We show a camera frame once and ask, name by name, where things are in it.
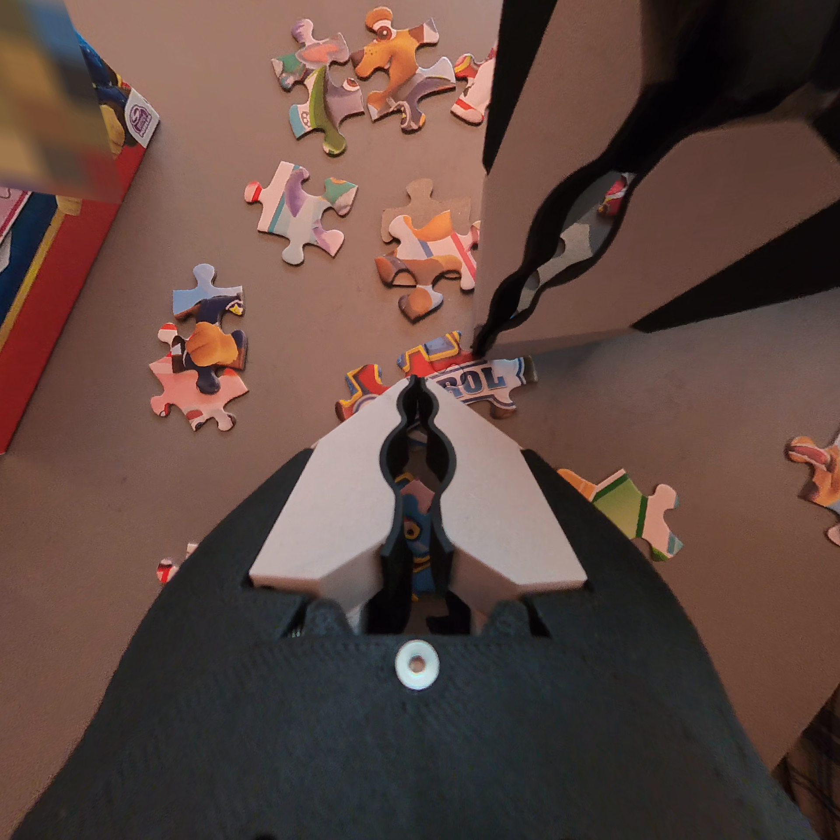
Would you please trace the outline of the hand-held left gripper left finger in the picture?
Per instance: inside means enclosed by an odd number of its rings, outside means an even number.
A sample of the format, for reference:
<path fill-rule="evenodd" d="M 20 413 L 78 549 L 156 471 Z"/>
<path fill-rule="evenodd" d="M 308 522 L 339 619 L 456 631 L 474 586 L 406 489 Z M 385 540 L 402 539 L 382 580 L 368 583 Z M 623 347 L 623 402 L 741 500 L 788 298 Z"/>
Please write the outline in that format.
<path fill-rule="evenodd" d="M 250 567 L 255 587 L 331 600 L 369 634 L 400 634 L 413 557 L 396 478 L 407 462 L 420 381 L 373 398 L 303 452 L 304 464 Z"/>

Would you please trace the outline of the white black red puzzle piece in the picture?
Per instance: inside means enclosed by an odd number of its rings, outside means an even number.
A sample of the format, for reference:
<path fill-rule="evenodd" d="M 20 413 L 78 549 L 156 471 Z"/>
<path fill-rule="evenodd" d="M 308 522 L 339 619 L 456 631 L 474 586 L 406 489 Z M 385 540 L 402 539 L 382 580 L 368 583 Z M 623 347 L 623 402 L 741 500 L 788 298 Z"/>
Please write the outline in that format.
<path fill-rule="evenodd" d="M 599 217 L 616 216 L 621 210 L 627 190 L 636 178 L 633 172 L 622 172 L 604 194 L 600 205 L 596 208 Z"/>

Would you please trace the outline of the green white puzzle piece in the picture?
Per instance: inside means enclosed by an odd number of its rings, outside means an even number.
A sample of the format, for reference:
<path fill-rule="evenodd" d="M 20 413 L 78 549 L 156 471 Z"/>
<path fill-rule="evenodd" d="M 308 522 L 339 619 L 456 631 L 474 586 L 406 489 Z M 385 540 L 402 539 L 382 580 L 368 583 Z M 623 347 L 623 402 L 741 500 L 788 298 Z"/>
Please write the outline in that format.
<path fill-rule="evenodd" d="M 669 560 L 682 549 L 683 543 L 665 520 L 666 513 L 679 506 L 673 487 L 659 484 L 651 495 L 645 495 L 624 469 L 599 483 L 584 479 L 570 469 L 558 469 L 557 472 L 627 538 L 645 540 L 654 560 Z"/>

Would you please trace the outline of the PATROL logo puzzle section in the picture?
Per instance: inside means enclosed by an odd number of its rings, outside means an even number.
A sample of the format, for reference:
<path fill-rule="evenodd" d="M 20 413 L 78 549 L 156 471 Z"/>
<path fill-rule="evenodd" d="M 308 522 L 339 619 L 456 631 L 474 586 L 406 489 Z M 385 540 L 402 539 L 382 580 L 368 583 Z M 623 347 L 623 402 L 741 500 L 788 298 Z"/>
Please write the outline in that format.
<path fill-rule="evenodd" d="M 340 423 L 357 414 L 362 407 L 389 390 L 389 385 L 382 380 L 380 365 L 363 364 L 348 371 L 344 376 L 349 396 L 335 403 L 334 411 Z"/>

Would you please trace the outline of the grey desk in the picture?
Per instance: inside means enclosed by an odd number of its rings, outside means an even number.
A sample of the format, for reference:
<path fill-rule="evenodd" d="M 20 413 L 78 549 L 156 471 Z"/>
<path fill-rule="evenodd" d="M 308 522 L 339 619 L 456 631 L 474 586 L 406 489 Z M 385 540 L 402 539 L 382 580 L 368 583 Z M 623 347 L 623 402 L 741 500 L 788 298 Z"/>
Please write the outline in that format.
<path fill-rule="evenodd" d="M 346 371 L 398 377 L 396 357 L 450 329 L 470 299 L 450 282 L 443 311 L 411 326 L 384 289 L 382 209 L 418 176 L 480 204 L 483 132 L 428 100 L 427 125 L 347 122 L 336 160 L 296 141 L 270 58 L 310 17 L 319 37 L 367 40 L 377 2 L 68 2 L 81 33 L 161 115 L 125 204 L 2 456 L 2 838 L 76 747 L 162 588 L 184 558 L 289 457 L 336 425 Z M 322 226 L 344 233 L 290 266 L 288 241 L 257 229 L 278 164 L 359 189 Z M 172 290 L 195 264 L 243 285 L 249 339 L 234 430 L 193 432 L 153 415 L 150 362 Z M 805 465 L 784 444 L 820 445 L 838 426 L 838 289 L 651 334 L 538 355 L 499 428 L 590 480 L 625 468 L 646 491 L 674 487 L 668 521 L 684 547 L 654 563 L 709 650 L 738 717 L 774 768 L 838 684 L 838 547 L 830 511 L 799 498 Z"/>

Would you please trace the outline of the blue paw print puzzle piece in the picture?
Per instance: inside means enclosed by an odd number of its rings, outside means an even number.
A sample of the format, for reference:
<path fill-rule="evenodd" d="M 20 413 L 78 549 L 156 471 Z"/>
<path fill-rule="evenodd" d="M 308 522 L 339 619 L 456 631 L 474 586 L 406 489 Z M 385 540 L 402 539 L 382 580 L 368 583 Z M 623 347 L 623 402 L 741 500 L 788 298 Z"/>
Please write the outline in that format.
<path fill-rule="evenodd" d="M 412 602 L 435 592 L 431 565 L 431 508 L 435 493 L 410 472 L 396 478 L 403 502 L 403 532 L 413 556 Z"/>

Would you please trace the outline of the small red white puzzle piece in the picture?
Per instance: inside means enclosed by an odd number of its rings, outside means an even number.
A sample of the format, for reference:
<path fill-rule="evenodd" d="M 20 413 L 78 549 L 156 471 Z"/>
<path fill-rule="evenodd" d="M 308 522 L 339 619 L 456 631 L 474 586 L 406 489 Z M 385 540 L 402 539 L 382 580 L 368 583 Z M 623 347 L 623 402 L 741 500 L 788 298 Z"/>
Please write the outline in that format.
<path fill-rule="evenodd" d="M 186 545 L 185 556 L 183 560 L 177 558 L 163 558 L 157 565 L 156 577 L 161 585 L 165 585 L 173 576 L 180 570 L 183 562 L 185 562 L 197 549 L 198 542 L 189 542 Z"/>

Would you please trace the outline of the brown dog navy puzzle piece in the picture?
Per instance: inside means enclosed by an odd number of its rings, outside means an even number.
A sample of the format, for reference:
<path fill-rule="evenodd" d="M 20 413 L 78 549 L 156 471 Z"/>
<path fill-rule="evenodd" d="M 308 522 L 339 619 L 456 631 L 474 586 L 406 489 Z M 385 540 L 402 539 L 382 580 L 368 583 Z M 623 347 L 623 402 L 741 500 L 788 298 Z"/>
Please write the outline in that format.
<path fill-rule="evenodd" d="M 429 18 L 413 28 L 395 28 L 392 10 L 379 6 L 365 16 L 364 24 L 374 38 L 351 54 L 355 74 L 367 79 L 384 70 L 389 79 L 383 90 L 372 91 L 366 98 L 371 120 L 400 113 L 403 132 L 419 131 L 426 120 L 420 100 L 456 87 L 455 69 L 449 58 L 441 57 L 431 67 L 417 63 L 417 50 L 439 41 L 435 21 Z"/>

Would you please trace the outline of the pink badge puzzle piece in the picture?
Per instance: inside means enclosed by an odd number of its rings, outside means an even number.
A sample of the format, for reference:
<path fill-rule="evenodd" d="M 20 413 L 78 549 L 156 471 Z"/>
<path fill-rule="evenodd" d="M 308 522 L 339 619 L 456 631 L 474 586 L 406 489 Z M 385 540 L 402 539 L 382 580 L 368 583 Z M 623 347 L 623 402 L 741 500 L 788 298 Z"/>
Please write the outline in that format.
<path fill-rule="evenodd" d="M 227 432 L 236 425 L 236 418 L 226 410 L 226 404 L 249 390 L 237 373 L 223 369 L 218 377 L 219 391 L 215 394 L 204 394 L 197 388 L 196 372 L 173 372 L 172 357 L 169 354 L 150 363 L 149 367 L 163 387 L 162 394 L 154 395 L 150 399 L 150 408 L 154 414 L 167 417 L 172 407 L 176 406 L 193 431 L 197 431 L 211 419 L 215 420 L 220 432 Z"/>

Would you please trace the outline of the white orange brown puzzle piece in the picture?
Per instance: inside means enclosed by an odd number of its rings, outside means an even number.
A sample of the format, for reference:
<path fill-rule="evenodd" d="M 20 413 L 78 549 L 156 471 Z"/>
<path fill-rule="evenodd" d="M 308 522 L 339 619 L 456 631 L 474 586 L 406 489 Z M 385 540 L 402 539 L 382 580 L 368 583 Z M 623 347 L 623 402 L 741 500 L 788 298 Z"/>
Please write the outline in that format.
<path fill-rule="evenodd" d="M 426 225 L 415 227 L 408 215 L 393 218 L 388 233 L 399 241 L 393 251 L 374 260 L 378 275 L 386 286 L 414 287 L 402 295 L 398 307 L 410 322 L 425 319 L 444 302 L 434 289 L 442 278 L 457 279 L 463 292 L 476 285 L 477 263 L 474 248 L 480 239 L 480 221 L 467 234 L 455 231 L 450 211 L 434 216 Z"/>

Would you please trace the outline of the orange paw navy puzzle piece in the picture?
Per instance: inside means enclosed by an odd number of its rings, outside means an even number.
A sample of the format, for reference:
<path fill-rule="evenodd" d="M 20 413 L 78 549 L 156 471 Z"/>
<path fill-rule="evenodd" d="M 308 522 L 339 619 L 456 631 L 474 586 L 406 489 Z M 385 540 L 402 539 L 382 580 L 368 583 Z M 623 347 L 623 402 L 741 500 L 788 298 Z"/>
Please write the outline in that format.
<path fill-rule="evenodd" d="M 226 313 L 237 317 L 245 313 L 244 295 L 204 300 L 189 312 L 195 327 L 188 337 L 177 328 L 162 330 L 161 339 L 170 345 L 174 373 L 194 371 L 197 388 L 204 394 L 219 391 L 220 369 L 242 371 L 246 365 L 248 339 L 242 329 L 226 332 L 222 320 Z"/>

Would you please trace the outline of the green purple joined puzzle pieces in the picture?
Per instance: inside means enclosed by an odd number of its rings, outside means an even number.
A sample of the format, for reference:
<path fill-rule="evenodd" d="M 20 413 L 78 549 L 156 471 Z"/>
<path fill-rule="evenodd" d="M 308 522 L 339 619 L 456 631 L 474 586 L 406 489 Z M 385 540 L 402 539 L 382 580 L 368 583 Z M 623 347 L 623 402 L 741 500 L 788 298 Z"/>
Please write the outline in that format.
<path fill-rule="evenodd" d="M 341 156 L 347 140 L 340 131 L 341 122 L 364 113 L 361 87 L 353 78 L 341 84 L 330 75 L 331 64 L 345 65 L 350 50 L 342 34 L 318 39 L 313 35 L 309 18 L 298 20 L 291 28 L 298 49 L 271 60 L 271 65 L 284 91 L 297 84 L 308 90 L 308 99 L 289 108 L 290 128 L 296 139 L 318 131 L 323 134 L 322 148 L 331 157 Z"/>

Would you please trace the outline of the blue sky puzzle section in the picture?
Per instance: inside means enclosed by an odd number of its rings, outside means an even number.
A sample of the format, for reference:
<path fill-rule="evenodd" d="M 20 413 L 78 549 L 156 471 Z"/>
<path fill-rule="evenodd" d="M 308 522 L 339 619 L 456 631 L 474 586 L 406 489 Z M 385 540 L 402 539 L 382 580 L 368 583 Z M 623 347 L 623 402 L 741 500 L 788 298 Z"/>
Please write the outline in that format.
<path fill-rule="evenodd" d="M 839 434 L 825 447 L 817 446 L 807 436 L 793 437 L 786 444 L 784 453 L 790 461 L 812 469 L 800 498 L 832 511 L 839 518 Z"/>

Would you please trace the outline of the red puzzle box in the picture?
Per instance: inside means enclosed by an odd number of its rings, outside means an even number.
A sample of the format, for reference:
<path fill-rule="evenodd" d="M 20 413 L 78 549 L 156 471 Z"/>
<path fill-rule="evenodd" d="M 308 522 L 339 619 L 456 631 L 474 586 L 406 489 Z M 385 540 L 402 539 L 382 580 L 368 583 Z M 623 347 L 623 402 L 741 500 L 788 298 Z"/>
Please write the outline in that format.
<path fill-rule="evenodd" d="M 126 197 L 160 117 L 81 34 L 81 54 Z M 2 207 L 1 452 L 4 454 L 95 263 L 119 205 L 12 190 Z"/>

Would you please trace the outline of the plaid clothing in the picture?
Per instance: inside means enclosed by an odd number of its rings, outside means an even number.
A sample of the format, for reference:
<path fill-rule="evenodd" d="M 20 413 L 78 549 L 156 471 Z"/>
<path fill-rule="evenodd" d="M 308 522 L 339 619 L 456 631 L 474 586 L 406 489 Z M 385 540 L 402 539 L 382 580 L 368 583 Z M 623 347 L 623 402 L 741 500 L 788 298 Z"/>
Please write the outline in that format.
<path fill-rule="evenodd" d="M 773 771 L 822 839 L 839 838 L 839 716 L 833 697 Z"/>

